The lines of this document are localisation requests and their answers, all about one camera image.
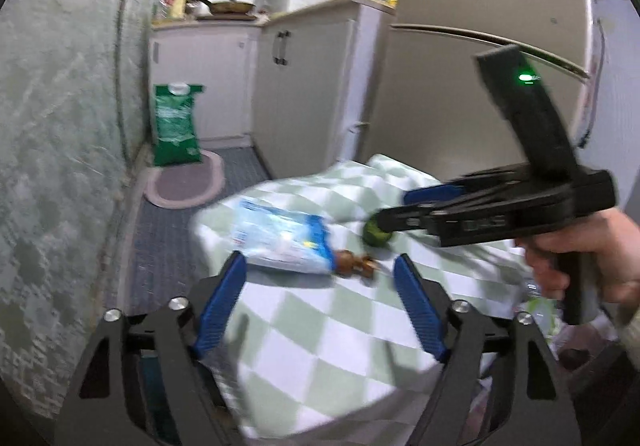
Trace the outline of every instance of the blue and white package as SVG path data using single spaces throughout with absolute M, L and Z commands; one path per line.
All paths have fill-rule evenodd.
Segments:
M 331 273 L 335 261 L 322 217 L 242 199 L 231 234 L 247 263 L 299 273 Z

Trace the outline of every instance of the cabinet handle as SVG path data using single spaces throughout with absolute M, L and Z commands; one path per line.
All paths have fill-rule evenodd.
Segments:
M 273 47 L 271 48 L 271 56 L 273 56 L 273 63 L 275 65 L 280 64 L 280 58 L 276 56 L 276 45 L 278 43 L 278 39 L 282 38 L 283 33 L 278 32 L 278 34 L 273 38 Z
M 289 38 L 289 36 L 291 36 L 290 31 L 285 31 L 284 33 L 282 33 L 282 44 L 280 46 L 280 63 L 283 65 L 289 64 L 289 60 L 285 58 L 285 56 L 287 55 L 287 38 Z

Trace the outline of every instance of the metal screw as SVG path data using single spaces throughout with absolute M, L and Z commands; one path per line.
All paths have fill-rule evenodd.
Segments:
M 105 321 L 118 321 L 120 318 L 122 318 L 122 312 L 119 309 L 109 309 L 104 313 Z
M 188 306 L 189 300 L 187 300 L 184 296 L 172 298 L 169 302 L 169 309 L 171 309 L 172 311 L 181 311 L 182 309 L 186 309 Z
M 533 317 L 528 312 L 520 312 L 517 316 L 518 323 L 523 325 L 531 325 L 533 323 Z
M 455 312 L 465 314 L 465 312 L 469 312 L 469 302 L 465 300 L 456 300 L 453 302 L 452 308 Z

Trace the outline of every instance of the green fruit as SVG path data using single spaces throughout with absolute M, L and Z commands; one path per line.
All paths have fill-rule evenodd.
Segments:
M 365 222 L 362 229 L 363 242 L 374 248 L 385 246 L 393 236 L 393 233 L 385 233 L 378 227 L 375 215 L 372 215 L 369 220 Z

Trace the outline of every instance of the bath mat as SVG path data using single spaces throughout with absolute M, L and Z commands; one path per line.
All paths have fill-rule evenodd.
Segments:
M 224 185 L 222 158 L 203 150 L 201 163 L 152 168 L 145 195 L 158 207 L 182 210 L 213 200 Z

